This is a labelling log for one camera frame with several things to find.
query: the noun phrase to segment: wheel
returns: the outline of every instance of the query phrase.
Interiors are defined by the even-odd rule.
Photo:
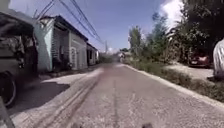
[[[9,72],[0,73],[0,95],[6,107],[13,105],[16,98],[16,84]]]

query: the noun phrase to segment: parked car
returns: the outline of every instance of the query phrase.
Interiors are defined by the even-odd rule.
[[[211,60],[209,55],[199,52],[194,53],[189,58],[189,66],[190,67],[200,67],[200,68],[210,68],[211,67]]]

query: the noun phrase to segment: door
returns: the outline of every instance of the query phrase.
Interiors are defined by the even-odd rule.
[[[71,48],[71,63],[72,63],[72,68],[77,70],[78,69],[78,64],[77,64],[77,50],[75,47]]]

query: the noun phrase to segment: pole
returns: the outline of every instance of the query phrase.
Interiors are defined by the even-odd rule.
[[[108,45],[107,45],[107,42],[105,42],[105,53],[107,54],[108,52]]]
[[[5,105],[3,103],[1,96],[0,96],[0,116],[5,122],[5,125],[7,126],[7,128],[15,128],[15,125],[13,124],[10,116],[7,113],[7,109],[5,108]]]

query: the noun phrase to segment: gravel road surface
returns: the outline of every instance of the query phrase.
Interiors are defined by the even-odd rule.
[[[124,65],[94,72],[13,121],[18,128],[224,128],[223,108]]]
[[[141,128],[148,123],[153,128],[224,128],[224,111],[113,65],[69,122],[84,128]]]

